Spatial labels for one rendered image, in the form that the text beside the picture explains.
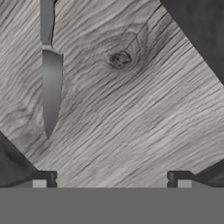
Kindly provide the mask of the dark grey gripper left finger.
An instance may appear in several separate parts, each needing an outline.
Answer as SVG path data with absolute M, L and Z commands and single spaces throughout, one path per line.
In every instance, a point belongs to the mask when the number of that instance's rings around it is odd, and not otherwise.
M 57 177 L 58 173 L 56 171 L 37 171 L 22 180 L 0 185 L 0 188 L 57 188 Z

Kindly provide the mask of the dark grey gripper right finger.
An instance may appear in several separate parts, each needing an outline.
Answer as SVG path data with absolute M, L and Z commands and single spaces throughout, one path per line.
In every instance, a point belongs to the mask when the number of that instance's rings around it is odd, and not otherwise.
M 203 173 L 194 174 L 191 171 L 168 171 L 167 186 L 171 188 L 180 188 L 180 181 L 190 181 L 192 185 L 201 184 L 209 187 L 224 188 L 224 179 L 220 175 Z

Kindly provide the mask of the grey wooden cutting board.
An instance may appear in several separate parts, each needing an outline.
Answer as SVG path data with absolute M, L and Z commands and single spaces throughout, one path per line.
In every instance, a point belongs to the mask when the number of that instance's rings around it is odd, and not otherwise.
M 224 85 L 160 0 L 58 0 L 59 120 L 43 124 L 39 0 L 0 0 L 0 132 L 62 187 L 162 187 L 224 159 Z

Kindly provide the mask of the grey steel kitchen knife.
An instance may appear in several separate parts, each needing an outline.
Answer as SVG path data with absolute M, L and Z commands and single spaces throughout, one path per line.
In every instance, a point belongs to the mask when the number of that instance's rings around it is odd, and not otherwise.
M 58 121 L 63 81 L 63 54 L 53 48 L 55 4 L 58 0 L 40 0 L 40 40 L 42 50 L 43 117 L 49 138 Z

